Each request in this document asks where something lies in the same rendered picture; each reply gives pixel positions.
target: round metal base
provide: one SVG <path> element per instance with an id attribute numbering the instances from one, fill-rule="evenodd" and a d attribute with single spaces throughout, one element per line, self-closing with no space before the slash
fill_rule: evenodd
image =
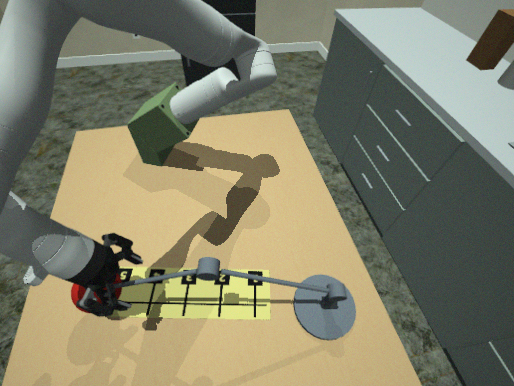
<path id="1" fill-rule="evenodd" d="M 314 275 L 302 284 L 326 287 L 339 280 L 326 275 Z M 346 288 L 346 300 L 340 300 L 331 308 L 323 308 L 321 300 L 327 294 L 298 288 L 294 295 L 294 312 L 298 322 L 311 335 L 319 339 L 334 340 L 345 335 L 355 322 L 355 302 Z"/>

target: white baseboard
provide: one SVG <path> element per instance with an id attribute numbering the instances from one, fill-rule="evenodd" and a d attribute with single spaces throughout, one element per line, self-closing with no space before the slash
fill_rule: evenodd
<path id="1" fill-rule="evenodd" d="M 272 54 L 282 54 L 286 52 L 317 51 L 325 60 L 327 60 L 328 55 L 328 50 L 319 41 L 307 43 L 269 44 L 269 47 L 271 49 Z M 125 54 L 71 56 L 68 58 L 59 58 L 57 61 L 57 68 L 89 67 L 102 66 L 106 64 L 123 64 L 138 62 L 156 62 L 159 60 L 180 60 L 180 58 L 180 54 L 175 50 L 130 52 Z"/>

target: gray rod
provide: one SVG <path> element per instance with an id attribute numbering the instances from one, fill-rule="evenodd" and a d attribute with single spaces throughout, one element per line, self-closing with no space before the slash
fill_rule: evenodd
<path id="1" fill-rule="evenodd" d="M 182 276 L 195 275 L 195 274 L 196 274 L 196 269 L 190 269 L 189 271 L 169 273 L 167 275 L 149 277 L 148 279 L 138 279 L 138 280 L 127 281 L 125 283 L 117 283 L 114 285 L 114 288 L 128 287 L 131 285 L 144 284 L 144 283 L 154 283 L 156 281 L 173 279 L 174 277 L 182 277 Z"/>
<path id="2" fill-rule="evenodd" d="M 309 285 L 309 284 L 302 284 L 302 283 L 293 283 L 292 281 L 285 281 L 280 279 L 272 279 L 271 277 L 262 277 L 258 275 L 250 275 L 248 273 L 242 273 L 242 272 L 234 272 L 229 271 L 228 269 L 222 269 L 221 274 L 228 275 L 228 276 L 237 276 L 242 277 L 244 279 L 253 279 L 257 281 L 266 281 L 268 283 L 273 284 L 280 284 L 280 285 L 288 285 L 290 287 L 297 287 L 301 289 L 308 289 L 311 291 L 319 291 L 319 292 L 325 292 L 328 294 L 329 290 L 328 288 L 318 287 L 316 285 Z"/>

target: green box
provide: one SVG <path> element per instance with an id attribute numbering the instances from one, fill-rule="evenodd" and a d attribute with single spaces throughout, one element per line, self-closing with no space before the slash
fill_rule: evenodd
<path id="1" fill-rule="evenodd" d="M 179 92 L 177 83 L 146 101 L 128 123 L 132 139 L 146 164 L 162 166 L 173 146 L 189 138 L 198 120 L 182 124 L 170 109 L 171 98 Z"/>

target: gray marbled floor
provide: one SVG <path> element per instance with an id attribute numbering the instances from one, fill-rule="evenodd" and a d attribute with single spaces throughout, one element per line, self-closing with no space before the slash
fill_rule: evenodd
<path id="1" fill-rule="evenodd" d="M 423 385 L 460 385 L 433 331 L 385 248 L 312 114 L 325 61 L 318 53 L 273 55 L 278 80 L 211 114 L 289 109 L 368 269 Z M 45 127 L 23 161 L 13 191 L 50 215 L 77 130 L 126 125 L 172 82 L 185 87 L 180 61 L 59 69 Z M 28 293 L 26 266 L 0 255 L 0 382 Z"/>

